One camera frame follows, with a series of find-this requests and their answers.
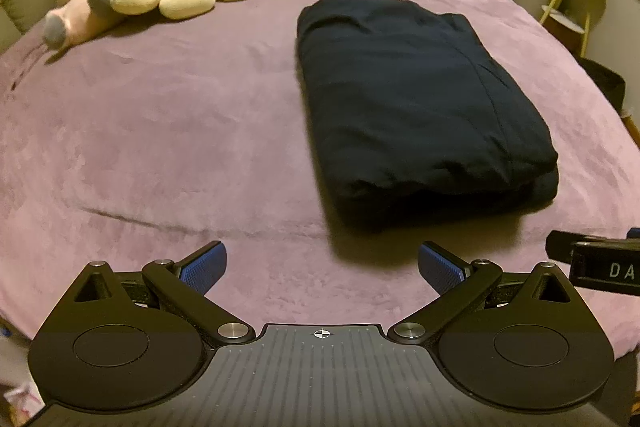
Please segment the pink grey plush toy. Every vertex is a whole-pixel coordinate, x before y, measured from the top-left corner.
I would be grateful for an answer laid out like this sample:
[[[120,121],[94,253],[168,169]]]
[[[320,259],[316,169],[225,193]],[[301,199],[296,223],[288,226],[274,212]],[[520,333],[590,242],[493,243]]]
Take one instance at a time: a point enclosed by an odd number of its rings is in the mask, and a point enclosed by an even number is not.
[[[119,25],[125,17],[115,12],[111,0],[56,0],[44,18],[43,41],[61,51],[89,41]]]

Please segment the navy blue zip jacket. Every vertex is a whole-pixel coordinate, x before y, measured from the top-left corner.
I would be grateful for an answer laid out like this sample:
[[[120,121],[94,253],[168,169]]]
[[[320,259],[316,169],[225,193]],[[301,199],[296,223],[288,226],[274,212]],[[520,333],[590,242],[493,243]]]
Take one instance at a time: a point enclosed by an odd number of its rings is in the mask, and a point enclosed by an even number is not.
[[[314,153],[338,215],[369,231],[549,204],[550,130],[460,14],[320,0],[297,21]]]

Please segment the yellow leg side table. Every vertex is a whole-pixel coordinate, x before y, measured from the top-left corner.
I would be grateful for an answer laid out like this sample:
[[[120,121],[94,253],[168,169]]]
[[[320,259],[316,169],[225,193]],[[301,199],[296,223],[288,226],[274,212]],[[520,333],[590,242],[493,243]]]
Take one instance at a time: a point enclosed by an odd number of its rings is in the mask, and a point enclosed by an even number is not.
[[[544,26],[549,17],[580,37],[578,54],[585,57],[593,29],[597,27],[606,8],[606,0],[550,0],[541,5],[539,19]]]

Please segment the black bag on floor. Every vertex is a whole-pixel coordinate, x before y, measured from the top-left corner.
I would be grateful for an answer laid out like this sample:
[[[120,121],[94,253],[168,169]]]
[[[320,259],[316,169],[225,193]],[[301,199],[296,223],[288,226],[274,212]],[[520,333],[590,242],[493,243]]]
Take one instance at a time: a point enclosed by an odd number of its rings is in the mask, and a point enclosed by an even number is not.
[[[623,104],[626,94],[626,81],[621,75],[613,72],[589,58],[578,57],[577,62],[587,75],[592,79],[596,86],[600,89],[605,98],[614,107],[617,113],[623,113]]]

